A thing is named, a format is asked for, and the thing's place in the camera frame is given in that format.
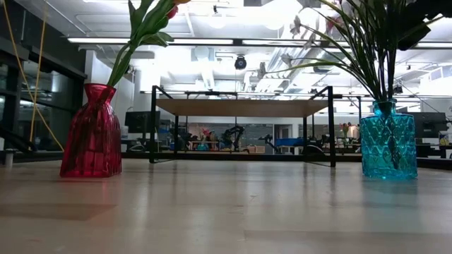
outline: security camera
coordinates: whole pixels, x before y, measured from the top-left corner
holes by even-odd
[[[246,60],[245,56],[238,56],[237,60],[235,60],[235,69],[236,70],[243,70],[246,68]]]
[[[401,95],[401,94],[403,94],[403,89],[402,89],[402,87],[399,86],[399,85],[395,86],[394,89],[393,89],[393,93],[394,93],[395,95]]]

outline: ceiling light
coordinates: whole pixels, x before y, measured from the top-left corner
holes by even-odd
[[[129,38],[96,38],[96,37],[72,37],[68,38],[71,43],[77,44],[126,44]]]
[[[169,44],[196,44],[196,45],[232,45],[233,40],[229,39],[174,39]]]
[[[452,49],[452,42],[419,42],[415,49]]]
[[[243,45],[253,45],[253,46],[279,46],[279,47],[303,47],[308,40],[243,40]],[[340,46],[348,48],[347,42],[337,42]],[[311,45],[312,48],[319,47],[318,45]],[[330,45],[324,48],[334,49],[334,45]]]
[[[118,37],[70,37],[68,41],[77,44],[126,44],[129,38]],[[233,40],[229,39],[174,39],[170,45],[232,45]]]

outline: black metal frame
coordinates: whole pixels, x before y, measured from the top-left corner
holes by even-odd
[[[234,155],[231,153],[225,153],[224,155],[218,156],[217,154],[188,154],[188,153],[178,153],[177,148],[179,147],[178,144],[178,138],[174,139],[174,152],[168,153],[168,154],[157,154],[155,152],[155,115],[156,115],[156,107],[157,107],[157,91],[164,94],[166,97],[173,99],[171,95],[166,93],[162,88],[159,86],[154,85],[152,88],[152,95],[151,95],[151,108],[150,108],[150,122],[151,122],[151,132],[150,132],[150,142],[149,142],[149,155],[144,154],[145,157],[148,156],[150,163],[157,163],[157,159],[209,159],[209,160],[249,160],[249,161],[279,161],[279,162],[307,162],[309,161],[320,161],[325,162],[328,161],[328,158],[325,156],[316,156],[316,155],[309,155],[309,157],[305,155]],[[190,95],[232,95],[235,96],[236,99],[238,99],[238,94],[236,92],[185,92],[185,95],[187,96],[187,99]],[[328,98],[328,125],[329,125],[329,132],[330,132],[330,156],[329,156],[329,162],[330,167],[336,166],[336,156],[335,156],[335,135],[334,135],[334,107],[333,107],[333,87],[328,86],[325,87],[322,91],[317,93],[316,95],[312,96],[310,99],[315,99],[316,97],[327,97]],[[174,128],[174,137],[178,136],[178,129],[179,129],[179,117],[177,115],[175,116],[175,128]],[[307,117],[303,118],[303,132],[305,140],[307,141]],[[186,125],[188,125],[188,116],[186,116]]]
[[[327,92],[326,97],[328,99],[328,132],[330,133],[330,167],[336,167],[336,146],[335,146],[335,133],[334,133],[334,94],[333,87],[327,86],[315,95],[312,95],[309,99],[314,100],[317,97],[325,97],[324,92]],[[303,138],[304,138],[304,150],[307,151],[308,140],[308,118],[303,118]],[[314,115],[312,114],[312,135],[314,136]]]

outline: computer monitor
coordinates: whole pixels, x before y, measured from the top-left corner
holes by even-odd
[[[155,112],[156,129],[160,125],[160,112]],[[129,127],[129,133],[149,133],[151,131],[150,111],[132,111],[126,113],[126,126]]]
[[[438,138],[440,131],[447,131],[446,113],[406,112],[415,118],[416,138]]]

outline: flower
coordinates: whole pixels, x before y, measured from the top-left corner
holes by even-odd
[[[173,17],[176,16],[176,14],[177,14],[178,11],[179,11],[179,7],[174,6],[174,7],[171,9],[171,11],[169,11],[169,13],[167,14],[167,17],[168,17],[169,19],[172,19]]]

